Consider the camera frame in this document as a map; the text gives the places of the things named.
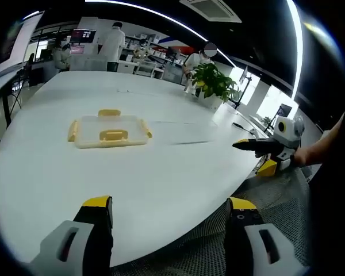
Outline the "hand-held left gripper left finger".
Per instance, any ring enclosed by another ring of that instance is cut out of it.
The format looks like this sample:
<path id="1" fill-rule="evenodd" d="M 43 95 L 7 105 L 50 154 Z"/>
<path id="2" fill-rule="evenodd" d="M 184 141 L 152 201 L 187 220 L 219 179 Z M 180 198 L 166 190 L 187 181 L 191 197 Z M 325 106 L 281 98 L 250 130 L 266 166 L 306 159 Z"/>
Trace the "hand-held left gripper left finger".
<path id="1" fill-rule="evenodd" d="M 112 197 L 88 199 L 73 220 L 62 222 L 41 241 L 31 271 L 35 275 L 109 275 L 112 228 Z"/>

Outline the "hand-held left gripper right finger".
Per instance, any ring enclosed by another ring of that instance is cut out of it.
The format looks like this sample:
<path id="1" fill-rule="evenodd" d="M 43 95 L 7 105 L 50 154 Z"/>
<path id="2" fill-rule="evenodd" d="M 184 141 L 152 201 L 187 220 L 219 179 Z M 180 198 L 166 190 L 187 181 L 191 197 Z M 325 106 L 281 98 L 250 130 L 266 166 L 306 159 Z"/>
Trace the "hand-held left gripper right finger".
<path id="1" fill-rule="evenodd" d="M 296 258 L 294 245 L 273 224 L 265 224 L 250 201 L 226 201 L 226 275 L 304 275 L 307 267 Z"/>

